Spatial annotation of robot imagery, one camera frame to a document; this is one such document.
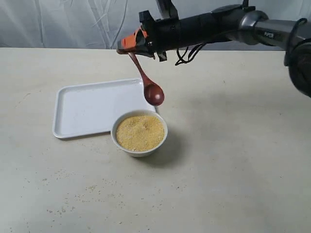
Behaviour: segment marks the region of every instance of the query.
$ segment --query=black cable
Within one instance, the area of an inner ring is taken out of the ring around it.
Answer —
[[[297,22],[293,26],[293,29],[291,30],[291,32],[290,32],[290,34],[288,36],[288,40],[287,40],[287,43],[286,43],[285,58],[284,58],[284,65],[286,67],[288,67],[289,64],[290,64],[290,53],[291,53],[290,50],[291,50],[292,40],[293,40],[294,34],[296,33],[296,31],[297,31],[298,27],[300,26],[301,22],[306,23],[306,22],[308,22],[308,20],[306,18],[301,18],[301,19],[297,20]]]
[[[178,57],[178,61],[175,63],[175,66],[178,66],[178,65],[180,65],[180,64],[187,64],[187,63],[193,61],[194,58],[195,58],[195,56],[198,54],[198,52],[199,52],[206,44],[211,43],[211,41],[212,41],[213,39],[215,39],[215,38],[217,38],[217,37],[219,37],[219,36],[221,36],[221,35],[224,35],[224,34],[227,34],[227,33],[236,32],[236,31],[237,31],[237,30],[230,30],[230,31],[226,31],[226,32],[223,32],[223,33],[219,33],[219,34],[217,34],[217,35],[212,36],[212,37],[209,39],[209,41],[194,46],[194,47],[191,49],[191,51],[189,52],[189,54],[188,54],[188,60],[185,60],[184,57],[185,57],[187,51],[189,50],[189,46],[186,47],[186,50],[185,50],[185,52],[184,52],[184,54],[183,54],[182,56],[180,55],[179,48],[177,48],[176,54],[177,54],[177,57]]]

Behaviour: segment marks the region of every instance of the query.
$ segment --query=plastic tray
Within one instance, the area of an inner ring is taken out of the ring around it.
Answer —
[[[58,138],[109,132],[118,117],[138,109],[155,111],[141,79],[66,86],[56,96],[52,131]]]

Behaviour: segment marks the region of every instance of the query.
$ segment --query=wooden spoon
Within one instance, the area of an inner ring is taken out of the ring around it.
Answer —
[[[161,105],[164,101],[164,92],[162,88],[148,78],[148,76],[142,70],[139,61],[134,53],[129,52],[128,55],[131,57],[138,71],[140,72],[142,82],[144,83],[145,99],[147,100],[148,103],[150,103],[153,106]]]

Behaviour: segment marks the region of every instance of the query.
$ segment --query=cornmeal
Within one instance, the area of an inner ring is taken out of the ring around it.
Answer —
[[[116,137],[125,149],[146,151],[155,148],[163,140],[164,128],[155,116],[132,116],[120,123]]]

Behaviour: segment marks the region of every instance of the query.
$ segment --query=white bowl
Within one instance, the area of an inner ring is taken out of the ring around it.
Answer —
[[[155,116],[155,117],[157,117],[161,121],[161,123],[163,125],[163,128],[164,128],[164,137],[163,137],[162,141],[155,148],[152,148],[152,149],[146,150],[146,151],[131,151],[131,150],[127,150],[127,149],[123,148],[118,143],[117,137],[116,137],[116,131],[117,131],[117,128],[118,128],[119,124],[123,120],[125,120],[126,118],[137,117],[137,116],[145,116],[145,115]],[[117,147],[119,147],[121,150],[127,152],[129,155],[131,155],[133,157],[144,157],[144,156],[150,155],[153,152],[155,152],[156,149],[158,149],[163,144],[163,142],[167,138],[167,134],[168,134],[168,128],[167,128],[167,124],[165,123],[164,119],[158,113],[150,111],[150,110],[135,110],[135,111],[131,111],[131,112],[125,113],[124,115],[122,115],[121,117],[119,117],[115,121],[115,123],[113,124],[112,129],[111,129],[112,141],[117,145]]]

